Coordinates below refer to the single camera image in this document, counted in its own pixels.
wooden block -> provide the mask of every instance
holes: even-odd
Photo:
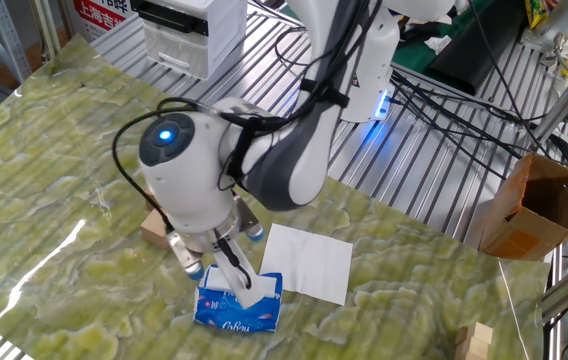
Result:
[[[476,337],[489,344],[493,343],[493,329],[477,322],[468,329],[468,336]]]
[[[461,343],[462,341],[466,340],[468,337],[468,327],[464,326],[457,332],[457,337],[455,338],[455,345]]]
[[[163,249],[170,248],[166,241],[164,221],[157,210],[153,210],[142,223],[142,238]]]
[[[455,347],[455,359],[464,359],[464,356],[467,356],[467,354],[477,355],[482,359],[486,359],[489,346],[490,344],[486,341],[471,336]]]
[[[483,357],[475,355],[475,354],[466,353],[466,355],[455,358],[455,360],[486,360],[486,358],[483,358]]]

blue led light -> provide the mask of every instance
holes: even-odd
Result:
[[[173,133],[168,131],[168,130],[164,130],[160,132],[160,139],[162,140],[170,140],[173,137]]]
[[[386,117],[386,109],[384,109],[384,103],[386,102],[386,96],[388,95],[388,90],[384,90],[380,100],[377,104],[377,109],[375,110],[375,117],[376,118],[385,118]]]

blue tissue box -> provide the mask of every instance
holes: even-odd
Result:
[[[212,276],[216,280],[223,276],[216,265],[209,266],[195,292],[195,323],[246,333],[275,332],[282,304],[282,274],[261,275],[276,280],[273,297],[264,297],[248,309],[242,308],[232,292],[207,287]]]

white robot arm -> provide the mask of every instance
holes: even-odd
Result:
[[[373,77],[379,81],[367,85],[375,94],[370,100],[374,107],[388,86],[397,47],[397,39],[386,42],[397,24],[388,11],[379,11],[382,4],[369,0],[288,3],[307,26],[316,59],[305,73],[292,119],[275,118],[239,99],[223,99],[212,109],[161,116],[140,142],[142,171],[166,212],[169,230],[175,230],[169,242],[182,266],[196,278],[203,273],[202,255],[212,253],[245,308],[261,300],[264,292],[235,241],[242,218],[232,190],[224,186],[235,178],[272,211],[293,210],[311,202],[326,178],[337,122],[345,109],[358,105],[348,103],[358,63],[367,62],[359,67],[362,71],[379,72]],[[429,20],[446,14],[453,3],[385,0],[383,5]],[[366,42],[358,43],[366,30]],[[353,56],[346,58],[348,52]],[[343,63],[336,66],[340,58]],[[377,70],[371,70],[368,62],[376,62]],[[260,230],[253,226],[249,235],[257,236]]]

white paper sheet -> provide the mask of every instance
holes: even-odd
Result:
[[[273,224],[260,274],[279,272],[284,290],[344,305],[353,244]]]

